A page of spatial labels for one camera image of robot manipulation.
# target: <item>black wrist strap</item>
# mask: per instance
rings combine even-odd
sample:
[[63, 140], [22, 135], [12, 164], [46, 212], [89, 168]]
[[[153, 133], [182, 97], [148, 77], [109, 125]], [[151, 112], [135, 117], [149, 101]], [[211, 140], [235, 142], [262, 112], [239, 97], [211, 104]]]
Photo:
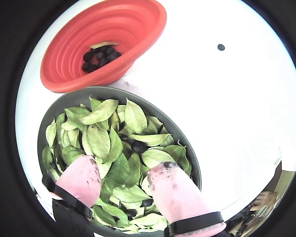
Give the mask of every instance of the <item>black wrist strap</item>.
[[92, 211], [81, 201], [76, 199], [63, 188], [55, 184], [54, 180], [49, 175], [43, 175], [42, 183], [50, 191], [61, 197], [67, 204], [72, 206], [78, 213], [92, 219]]
[[223, 222], [221, 212], [211, 212], [201, 216], [195, 216], [184, 220], [179, 220], [170, 224], [164, 230], [164, 237], [181, 235], [192, 231], [197, 231]]

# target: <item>bowl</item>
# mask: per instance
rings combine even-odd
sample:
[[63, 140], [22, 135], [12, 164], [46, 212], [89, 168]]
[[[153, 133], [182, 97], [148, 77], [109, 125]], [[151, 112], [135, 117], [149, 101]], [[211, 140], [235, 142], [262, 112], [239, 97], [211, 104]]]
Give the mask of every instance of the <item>bowl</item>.
[[[130, 92], [111, 88], [104, 86], [92, 86], [88, 88], [84, 88], [82, 90], [78, 90], [71, 93], [66, 93], [59, 97], [47, 110], [45, 113], [38, 132], [37, 139], [37, 152], [38, 152], [38, 160], [40, 169], [43, 174], [47, 174], [47, 171], [42, 163], [42, 151], [45, 146], [48, 145], [45, 137], [45, 131], [48, 125], [55, 119], [59, 114], [64, 112], [65, 108], [72, 106], [80, 106], [81, 103], [90, 107], [89, 96], [92, 98], [99, 99], [117, 99], [120, 101], [120, 104], [126, 104], [126, 98], [138, 104], [143, 110], [148, 112], [150, 115], [157, 117], [161, 122], [163, 122], [164, 126], [167, 128], [169, 133], [172, 134], [175, 141], [180, 140], [180, 143], [186, 145], [186, 157], [192, 164], [191, 177], [194, 183], [197, 185], [199, 189], [201, 189], [201, 173], [199, 164], [197, 161], [197, 157], [191, 147], [191, 144], [179, 129], [179, 127], [160, 109], [151, 104], [150, 102], [144, 100], [143, 98], [134, 95]], [[119, 230], [112, 230], [108, 227], [94, 225], [94, 232], [102, 235], [102, 236], [110, 236], [110, 237], [121, 237], [121, 236], [129, 236], [128, 234], [124, 234]], [[140, 233], [133, 234], [133, 236], [137, 237], [163, 237], [162, 231], [152, 232], [152, 233]]]
[[[48, 46], [40, 68], [43, 85], [53, 92], [72, 92], [107, 85], [121, 78], [162, 34], [167, 20], [155, 0], [105, 0], [70, 20]], [[118, 43], [122, 56], [89, 74], [81, 67], [91, 45]]]

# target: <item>gray bowl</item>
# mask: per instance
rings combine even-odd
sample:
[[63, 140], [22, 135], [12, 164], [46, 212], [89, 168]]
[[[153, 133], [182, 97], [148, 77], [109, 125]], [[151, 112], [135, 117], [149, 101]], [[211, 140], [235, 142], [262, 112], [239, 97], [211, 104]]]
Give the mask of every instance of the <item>gray bowl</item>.
[[[39, 161], [42, 174], [47, 174], [47, 171], [42, 163], [42, 157], [41, 157], [44, 147], [48, 145], [45, 137], [45, 131], [47, 126], [53, 121], [53, 119], [56, 119], [56, 117], [59, 114], [63, 113], [65, 108], [72, 107], [72, 106], [80, 106], [81, 103], [83, 103], [88, 107], [91, 107], [89, 96], [92, 96], [92, 98], [104, 99], [104, 100], [116, 99], [120, 101], [120, 104], [126, 104], [126, 98], [128, 98], [129, 100], [138, 104], [142, 109], [144, 109], [150, 115], [157, 117], [161, 122], [163, 122], [164, 126], [167, 128], [169, 133], [172, 134], [176, 142], [180, 140], [181, 144], [186, 145], [186, 157], [192, 164], [191, 177], [193, 178], [193, 181], [197, 185], [197, 187], [201, 189], [201, 172], [200, 172], [196, 155], [190, 143], [188, 142], [187, 138], [179, 129], [179, 127], [161, 110], [159, 110], [156, 106], [144, 100], [143, 98], [121, 89], [104, 87], [104, 86], [92, 86], [79, 91], [64, 94], [49, 107], [40, 124], [38, 139], [37, 139], [38, 161]], [[124, 234], [119, 230], [112, 230], [109, 227], [98, 226], [98, 225], [94, 225], [94, 232], [102, 236], [110, 236], [110, 237], [129, 237], [130, 236], [128, 234]], [[140, 233], [140, 234], [133, 234], [131, 236], [163, 237], [163, 232], [157, 231], [152, 233]]]

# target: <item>dark background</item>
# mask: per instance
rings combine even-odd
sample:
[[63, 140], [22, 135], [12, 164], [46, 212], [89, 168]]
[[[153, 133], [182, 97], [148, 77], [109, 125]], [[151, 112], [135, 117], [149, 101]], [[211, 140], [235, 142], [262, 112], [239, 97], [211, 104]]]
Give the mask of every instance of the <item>dark background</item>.
[[[74, 2], [0, 1], [0, 237], [62, 236], [33, 195], [21, 168], [14, 111], [18, 85], [32, 50], [52, 22]], [[296, 65], [296, 0], [244, 2], [273, 27]], [[296, 177], [279, 208], [252, 236], [296, 236]]]

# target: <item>olive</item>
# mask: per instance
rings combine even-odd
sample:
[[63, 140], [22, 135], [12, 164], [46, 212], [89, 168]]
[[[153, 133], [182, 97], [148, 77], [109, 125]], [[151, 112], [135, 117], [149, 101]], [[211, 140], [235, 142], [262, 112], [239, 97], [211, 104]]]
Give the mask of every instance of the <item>olive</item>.
[[102, 58], [98, 63], [98, 67], [101, 68], [108, 63], [109, 63], [109, 61], [106, 58]]
[[85, 62], [89, 62], [89, 61], [91, 60], [91, 58], [92, 58], [92, 53], [91, 53], [91, 52], [86, 52], [86, 53], [84, 54], [84, 56], [83, 56], [83, 60], [84, 60]]
[[115, 60], [116, 58], [120, 57], [122, 54], [118, 51], [113, 51], [109, 56], [107, 56], [107, 59], [111, 62]]
[[126, 215], [127, 215], [128, 217], [134, 217], [134, 216], [137, 215], [137, 211], [134, 210], [134, 209], [127, 210], [127, 211], [126, 211]]
[[82, 70], [84, 72], [87, 72], [89, 67], [91, 66], [91, 64], [89, 62], [85, 62], [83, 65], [82, 65]]
[[99, 67], [96, 64], [91, 64], [91, 66], [89, 67], [88, 72], [91, 73], [95, 70], [97, 70]]
[[147, 207], [147, 206], [151, 206], [153, 204], [153, 200], [152, 199], [147, 199], [143, 201], [142, 206]]
[[148, 146], [144, 142], [135, 140], [135, 141], [133, 141], [131, 148], [132, 148], [133, 152], [141, 154], [147, 150]]

